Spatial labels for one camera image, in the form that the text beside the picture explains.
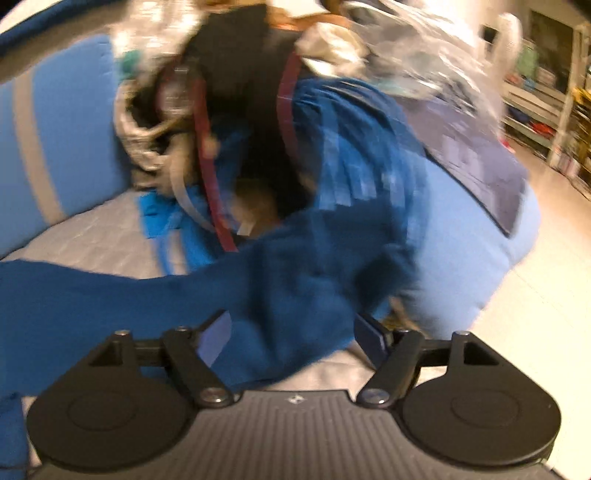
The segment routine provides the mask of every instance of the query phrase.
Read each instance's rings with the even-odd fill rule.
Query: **wall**
[[[478,32],[480,25],[496,25],[499,14],[509,12],[524,23],[528,31],[530,6],[547,17],[555,18],[571,27],[582,23],[584,18],[566,0],[424,0],[435,13],[449,18],[460,18],[470,29]]]

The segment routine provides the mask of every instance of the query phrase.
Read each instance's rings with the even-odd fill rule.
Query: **red cord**
[[[291,161],[295,161],[298,156],[296,128],[294,126],[293,110],[291,101],[293,100],[296,83],[300,76],[301,59],[297,53],[292,52],[287,59],[287,64],[281,76],[281,83],[277,92],[277,119],[279,121],[279,130],[281,138],[290,156]]]
[[[277,119],[281,138],[285,144],[287,154],[292,160],[297,158],[297,137],[293,121],[293,110],[291,107],[294,90],[300,75],[300,57],[292,52],[287,60],[281,83],[277,92]],[[236,244],[230,230],[225,226],[223,220],[223,207],[217,184],[216,170],[213,158],[206,148],[206,141],[211,138],[209,116],[207,114],[206,85],[203,79],[199,79],[193,85],[193,116],[195,120],[195,133],[197,137],[197,148],[199,151],[199,164],[203,184],[205,186],[205,197],[212,214],[213,226],[216,229],[217,238],[226,252],[237,252]]]
[[[212,148],[207,147],[206,142],[211,141],[211,129],[207,115],[206,85],[203,79],[198,79],[193,85],[193,116],[195,120],[195,133],[197,150],[199,152],[199,166],[205,187],[205,198],[212,214],[213,226],[216,229],[217,239],[225,252],[237,252],[232,233],[226,227],[223,218],[223,206],[217,184],[215,156]]]

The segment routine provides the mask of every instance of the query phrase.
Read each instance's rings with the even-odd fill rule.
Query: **grey stripe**
[[[33,107],[33,70],[27,70],[14,80],[12,114],[22,163],[31,185],[37,207],[48,225],[66,218],[47,171],[45,156],[37,133]]]

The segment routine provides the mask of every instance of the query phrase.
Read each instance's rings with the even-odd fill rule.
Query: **tiled floor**
[[[534,250],[472,330],[545,388],[563,424],[550,464],[591,478],[591,202],[519,145],[542,212]]]

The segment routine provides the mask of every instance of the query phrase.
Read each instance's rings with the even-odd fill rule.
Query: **ribbed plastic surface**
[[[543,465],[470,472],[409,442],[390,414],[344,391],[246,392],[202,411],[169,452],[123,472],[88,475],[49,465],[35,480],[556,480]]]

